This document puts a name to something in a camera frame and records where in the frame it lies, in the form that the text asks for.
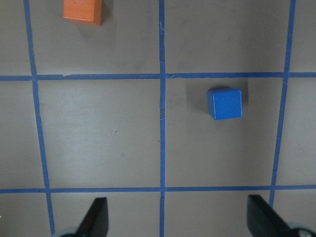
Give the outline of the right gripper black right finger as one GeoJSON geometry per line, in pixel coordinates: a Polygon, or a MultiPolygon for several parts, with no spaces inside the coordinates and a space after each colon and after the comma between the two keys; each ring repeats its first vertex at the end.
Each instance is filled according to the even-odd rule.
{"type": "Polygon", "coordinates": [[[260,195],[247,198],[247,227],[253,237],[294,237],[295,230],[260,195]]]}

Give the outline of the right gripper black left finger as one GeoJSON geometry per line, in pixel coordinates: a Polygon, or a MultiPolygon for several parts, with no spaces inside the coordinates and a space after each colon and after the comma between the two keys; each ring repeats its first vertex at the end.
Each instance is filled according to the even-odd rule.
{"type": "Polygon", "coordinates": [[[79,225],[77,237],[106,237],[109,230],[108,203],[106,197],[96,198],[79,225]]]}

